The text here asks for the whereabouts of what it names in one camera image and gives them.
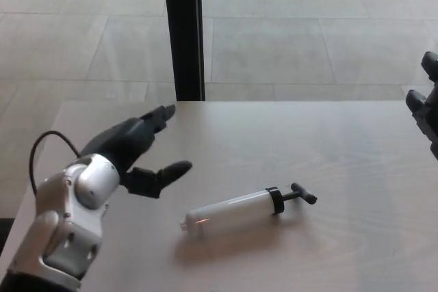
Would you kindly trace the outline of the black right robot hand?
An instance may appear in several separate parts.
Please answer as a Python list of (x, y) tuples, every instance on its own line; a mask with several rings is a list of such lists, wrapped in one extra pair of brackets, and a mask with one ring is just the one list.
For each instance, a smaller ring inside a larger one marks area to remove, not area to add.
[(431, 142), (430, 151), (437, 159), (437, 54), (425, 52), (421, 66), (434, 83), (433, 89), (428, 96), (409, 90), (405, 101), (420, 131)]

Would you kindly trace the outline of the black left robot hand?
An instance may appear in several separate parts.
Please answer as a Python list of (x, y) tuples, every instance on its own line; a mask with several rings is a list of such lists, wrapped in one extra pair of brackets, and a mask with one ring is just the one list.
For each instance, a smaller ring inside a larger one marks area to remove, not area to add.
[(93, 137), (80, 152), (82, 157), (98, 154), (109, 160), (120, 176), (120, 185), (130, 194), (158, 199), (161, 191), (191, 168), (190, 161), (178, 161), (154, 172), (133, 164), (148, 151), (155, 135), (167, 127), (175, 105), (160, 105), (140, 117), (129, 118)]

